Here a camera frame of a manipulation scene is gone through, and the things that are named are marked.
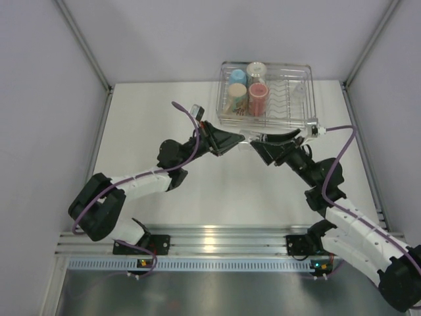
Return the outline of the light blue mug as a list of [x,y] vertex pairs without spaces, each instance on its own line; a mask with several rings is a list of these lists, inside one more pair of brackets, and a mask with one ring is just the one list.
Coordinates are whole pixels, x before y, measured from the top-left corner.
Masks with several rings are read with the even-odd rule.
[[230,77],[228,79],[228,85],[232,84],[242,84],[244,86],[247,85],[247,75],[241,69],[235,69],[231,72]]

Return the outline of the pink ghost pattern mug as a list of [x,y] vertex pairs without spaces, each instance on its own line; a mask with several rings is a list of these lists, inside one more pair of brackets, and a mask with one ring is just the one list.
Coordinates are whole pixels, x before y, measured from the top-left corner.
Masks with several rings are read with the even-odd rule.
[[248,113],[254,117],[263,116],[266,112],[266,104],[269,89],[266,84],[254,83],[249,87]]

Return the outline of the clear plastic cup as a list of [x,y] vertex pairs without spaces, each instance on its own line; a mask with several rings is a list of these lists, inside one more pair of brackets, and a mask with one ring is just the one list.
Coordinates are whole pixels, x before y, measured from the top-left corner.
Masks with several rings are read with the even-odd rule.
[[245,138],[243,141],[238,143],[238,150],[240,151],[253,151],[254,148],[251,145],[252,141],[266,141],[267,136],[265,133],[255,132],[252,130],[240,130],[239,133]]
[[298,83],[291,92],[290,98],[293,104],[302,104],[307,97],[307,86],[304,82]]

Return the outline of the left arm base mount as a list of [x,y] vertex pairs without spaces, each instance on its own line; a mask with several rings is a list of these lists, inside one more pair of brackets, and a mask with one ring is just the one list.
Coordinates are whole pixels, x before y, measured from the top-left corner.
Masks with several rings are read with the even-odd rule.
[[[155,255],[167,255],[170,249],[170,235],[167,234],[150,234],[144,236],[137,244]],[[113,255],[147,255],[144,251],[140,251],[128,246],[114,243],[112,249]]]

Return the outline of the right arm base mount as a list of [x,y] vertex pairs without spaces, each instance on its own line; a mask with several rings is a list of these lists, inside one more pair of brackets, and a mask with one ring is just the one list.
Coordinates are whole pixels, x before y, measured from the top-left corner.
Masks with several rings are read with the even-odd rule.
[[308,234],[291,234],[285,237],[287,254],[291,257],[300,257],[301,260],[308,256],[318,255],[322,250]]

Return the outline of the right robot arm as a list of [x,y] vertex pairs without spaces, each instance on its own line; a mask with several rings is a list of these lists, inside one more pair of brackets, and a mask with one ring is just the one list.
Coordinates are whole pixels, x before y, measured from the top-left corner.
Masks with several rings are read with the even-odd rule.
[[308,186],[309,207],[322,220],[305,234],[313,253],[333,253],[363,273],[395,310],[420,309],[420,246],[411,247],[371,221],[339,189],[344,183],[339,160],[356,136],[351,135],[335,158],[316,162],[301,131],[257,134],[249,141],[267,165],[288,165]]

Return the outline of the beige coral pattern mug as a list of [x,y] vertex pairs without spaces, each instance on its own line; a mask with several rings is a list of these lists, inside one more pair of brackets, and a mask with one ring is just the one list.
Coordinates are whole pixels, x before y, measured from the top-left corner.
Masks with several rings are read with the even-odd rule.
[[229,85],[226,105],[223,113],[225,115],[243,116],[247,107],[247,88],[240,83]]

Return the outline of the white floral mug orange inside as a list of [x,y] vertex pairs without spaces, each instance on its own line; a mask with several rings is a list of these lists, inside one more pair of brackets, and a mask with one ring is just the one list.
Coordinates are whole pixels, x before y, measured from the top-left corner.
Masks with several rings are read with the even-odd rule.
[[252,62],[247,65],[246,75],[248,86],[254,83],[265,84],[266,82],[267,67],[262,62]]

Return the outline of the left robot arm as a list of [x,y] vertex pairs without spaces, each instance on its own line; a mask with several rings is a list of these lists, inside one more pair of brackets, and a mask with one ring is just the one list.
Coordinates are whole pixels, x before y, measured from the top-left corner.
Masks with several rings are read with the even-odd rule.
[[188,175],[184,166],[206,153],[219,156],[225,139],[223,131],[202,121],[186,143],[163,141],[157,166],[147,171],[121,177],[94,174],[68,208],[74,228],[81,228],[94,242],[110,238],[127,244],[134,253],[145,253],[150,245],[147,228],[125,215],[124,206],[150,194],[176,189]]

